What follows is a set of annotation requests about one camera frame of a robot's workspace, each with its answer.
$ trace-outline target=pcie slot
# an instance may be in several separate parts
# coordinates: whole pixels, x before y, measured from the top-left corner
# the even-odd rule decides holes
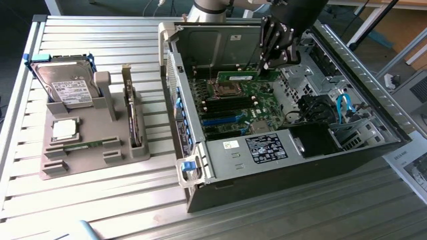
[[[227,131],[216,134],[208,134],[205,136],[205,139],[208,141],[219,140],[219,139],[227,139],[227,138],[234,138],[234,137],[240,137],[242,136],[242,131]]]
[[[212,113],[203,114],[200,116],[200,119],[207,120],[207,119],[230,118],[235,115],[236,115],[236,113],[232,111],[212,112]]]

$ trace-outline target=metal workbench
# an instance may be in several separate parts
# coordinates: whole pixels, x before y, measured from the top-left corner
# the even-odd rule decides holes
[[[32,23],[25,53],[91,51],[97,70],[111,72],[112,92],[121,91],[121,64],[132,64],[152,157],[40,180],[47,95],[21,64],[0,135],[0,239],[47,239],[47,231],[76,219],[103,239],[427,239],[426,205],[383,159],[320,182],[185,212],[159,71],[164,21],[180,18],[49,16]]]

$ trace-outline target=blue latch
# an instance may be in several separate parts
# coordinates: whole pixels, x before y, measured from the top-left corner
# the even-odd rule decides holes
[[[180,170],[183,172],[187,172],[187,171],[192,171],[192,170],[196,170],[196,162],[193,161],[184,161],[181,164],[180,164]]]
[[[33,63],[45,63],[51,61],[51,54],[35,54],[31,58]]]

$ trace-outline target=hard drive label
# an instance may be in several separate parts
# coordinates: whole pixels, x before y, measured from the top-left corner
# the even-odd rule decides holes
[[[65,105],[81,104],[92,101],[87,82],[84,80],[52,82],[52,86]]]
[[[258,164],[288,158],[284,146],[275,133],[264,136],[248,137],[246,143],[254,162]]]

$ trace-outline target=white sticker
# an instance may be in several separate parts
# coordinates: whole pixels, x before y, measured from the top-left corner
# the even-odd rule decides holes
[[[252,80],[254,76],[231,76],[230,81]]]
[[[61,102],[68,104],[83,104],[92,101],[87,82],[84,80],[52,82],[55,91]]]
[[[224,145],[224,149],[234,149],[234,148],[239,147],[239,142],[236,140],[235,141],[224,141],[221,144]]]
[[[230,41],[239,41],[242,39],[242,35],[231,35]]]

